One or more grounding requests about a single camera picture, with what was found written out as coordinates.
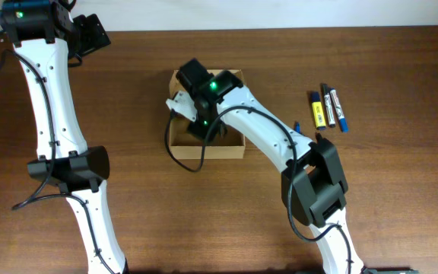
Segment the brown cardboard box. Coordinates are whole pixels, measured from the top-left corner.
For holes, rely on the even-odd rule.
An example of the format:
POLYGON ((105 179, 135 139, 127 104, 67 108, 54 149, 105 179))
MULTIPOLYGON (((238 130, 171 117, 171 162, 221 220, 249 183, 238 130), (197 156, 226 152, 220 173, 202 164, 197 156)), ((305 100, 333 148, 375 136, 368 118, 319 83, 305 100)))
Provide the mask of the brown cardboard box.
MULTIPOLYGON (((169 149, 178 160, 199 160, 203 142, 186 130, 190 121, 176 116, 172 119, 169 132, 165 134, 169 149)), ((245 136, 227 126, 223 135, 217 134, 205 149, 205 159, 241 159, 246 150, 245 136)))

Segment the yellow highlighter with dark cap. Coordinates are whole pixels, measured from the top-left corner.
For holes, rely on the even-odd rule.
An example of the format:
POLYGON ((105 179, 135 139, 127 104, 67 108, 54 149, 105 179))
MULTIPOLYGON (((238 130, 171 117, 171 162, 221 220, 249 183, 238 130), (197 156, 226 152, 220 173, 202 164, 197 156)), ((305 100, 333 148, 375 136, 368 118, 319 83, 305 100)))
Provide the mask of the yellow highlighter with dark cap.
POLYGON ((325 117, 322 108, 322 101, 320 99, 320 94, 316 91, 310 93, 310 101, 313 109, 313 116, 318 130, 323 130, 326 128, 325 117))

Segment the black whiteboard marker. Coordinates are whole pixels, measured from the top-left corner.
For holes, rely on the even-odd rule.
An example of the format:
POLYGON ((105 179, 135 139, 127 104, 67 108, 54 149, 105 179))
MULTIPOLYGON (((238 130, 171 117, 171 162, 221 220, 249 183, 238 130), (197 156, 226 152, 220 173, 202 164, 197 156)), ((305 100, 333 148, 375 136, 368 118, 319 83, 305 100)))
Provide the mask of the black whiteboard marker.
POLYGON ((324 98, 325 113, 326 113, 326 117, 328 120, 328 126, 331 128, 334 128, 335 127, 335 116, 334 116, 334 110, 332 108, 329 87, 325 83, 321 83, 320 87, 321 87, 322 96, 324 98))

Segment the blue whiteboard marker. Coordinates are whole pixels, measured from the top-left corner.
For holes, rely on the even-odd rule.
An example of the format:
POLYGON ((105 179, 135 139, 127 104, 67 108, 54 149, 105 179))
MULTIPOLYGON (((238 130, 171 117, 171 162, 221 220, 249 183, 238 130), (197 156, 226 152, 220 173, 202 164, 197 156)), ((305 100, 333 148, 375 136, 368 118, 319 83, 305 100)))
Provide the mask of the blue whiteboard marker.
POLYGON ((348 132, 348 123, 347 123, 347 120, 345 118, 344 111, 342 110, 341 102, 340 102, 339 97, 338 97, 338 93, 335 89, 332 88, 330 90, 330 95, 332 97, 332 102, 334 104, 335 112, 336 112, 337 117, 338 117, 341 131, 348 132))

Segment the black permanent marker grey barrel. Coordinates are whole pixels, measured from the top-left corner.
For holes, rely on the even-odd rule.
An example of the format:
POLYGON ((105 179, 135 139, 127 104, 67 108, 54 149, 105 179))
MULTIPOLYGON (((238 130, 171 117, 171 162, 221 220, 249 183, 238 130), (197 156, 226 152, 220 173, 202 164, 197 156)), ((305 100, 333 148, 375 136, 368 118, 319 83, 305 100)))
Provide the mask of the black permanent marker grey barrel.
POLYGON ((317 142, 321 142, 323 140, 322 135, 320 133, 318 133, 318 132, 315 134, 315 137, 316 137, 316 141, 317 142))

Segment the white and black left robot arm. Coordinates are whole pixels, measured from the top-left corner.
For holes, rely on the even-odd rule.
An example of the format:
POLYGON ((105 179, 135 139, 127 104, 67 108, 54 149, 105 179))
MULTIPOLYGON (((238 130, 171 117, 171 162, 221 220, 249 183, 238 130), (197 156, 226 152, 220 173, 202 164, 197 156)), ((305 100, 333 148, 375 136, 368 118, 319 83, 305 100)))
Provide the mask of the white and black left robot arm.
POLYGON ((127 273, 107 204, 110 160, 88 146, 75 112, 68 70, 110 44, 96 14, 71 16, 67 1, 4 1, 0 25, 20 62, 36 121, 36 159, 27 165, 40 186, 14 209, 65 199, 77 219, 89 273, 127 273))

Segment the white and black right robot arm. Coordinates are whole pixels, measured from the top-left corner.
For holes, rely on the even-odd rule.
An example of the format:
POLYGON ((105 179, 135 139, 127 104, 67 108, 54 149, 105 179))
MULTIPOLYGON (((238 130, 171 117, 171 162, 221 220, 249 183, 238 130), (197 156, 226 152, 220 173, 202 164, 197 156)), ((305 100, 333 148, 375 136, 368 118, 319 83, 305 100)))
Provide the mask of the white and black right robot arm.
POLYGON ((210 143, 227 127, 251 141, 281 174, 281 198, 298 238, 315 243, 326 273, 364 273, 347 226, 346 181, 336 147, 310 139, 266 110, 234 73, 210 73, 197 59, 176 72, 182 85, 169 103, 189 120, 187 131, 210 143))

